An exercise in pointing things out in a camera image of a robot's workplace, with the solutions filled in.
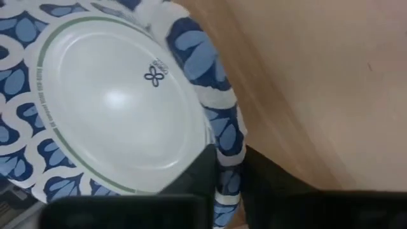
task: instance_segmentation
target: tan surface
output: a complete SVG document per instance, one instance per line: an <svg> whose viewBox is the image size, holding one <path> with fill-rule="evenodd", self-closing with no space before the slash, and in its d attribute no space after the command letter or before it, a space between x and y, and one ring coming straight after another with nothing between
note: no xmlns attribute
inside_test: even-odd
<svg viewBox="0 0 407 229"><path fill-rule="evenodd" d="M407 3L178 0L219 48L247 141L320 188L407 190Z"/></svg>

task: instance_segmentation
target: wooden surface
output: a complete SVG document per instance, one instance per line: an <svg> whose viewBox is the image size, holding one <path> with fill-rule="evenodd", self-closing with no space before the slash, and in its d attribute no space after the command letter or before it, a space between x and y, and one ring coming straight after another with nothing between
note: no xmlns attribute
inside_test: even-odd
<svg viewBox="0 0 407 229"><path fill-rule="evenodd" d="M178 0L256 150L327 189L407 190L407 2Z"/></svg>

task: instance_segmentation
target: flower logo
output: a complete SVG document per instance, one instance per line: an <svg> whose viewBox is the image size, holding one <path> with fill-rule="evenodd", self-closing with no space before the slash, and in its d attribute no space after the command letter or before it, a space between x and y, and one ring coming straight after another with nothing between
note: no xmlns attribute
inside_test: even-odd
<svg viewBox="0 0 407 229"><path fill-rule="evenodd" d="M154 66L150 66L149 73L144 75L144 79L151 80L154 87L159 86L159 81L164 79L164 74L158 73Z"/></svg>

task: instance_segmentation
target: paper plate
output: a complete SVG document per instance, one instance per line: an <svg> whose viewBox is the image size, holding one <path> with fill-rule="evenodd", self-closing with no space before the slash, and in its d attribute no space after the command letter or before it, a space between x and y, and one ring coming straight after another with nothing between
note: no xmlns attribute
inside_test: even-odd
<svg viewBox="0 0 407 229"><path fill-rule="evenodd" d="M177 4L6 1L0 114L0 172L41 201L158 192L211 126L214 227L238 206L246 130L216 49Z"/></svg>

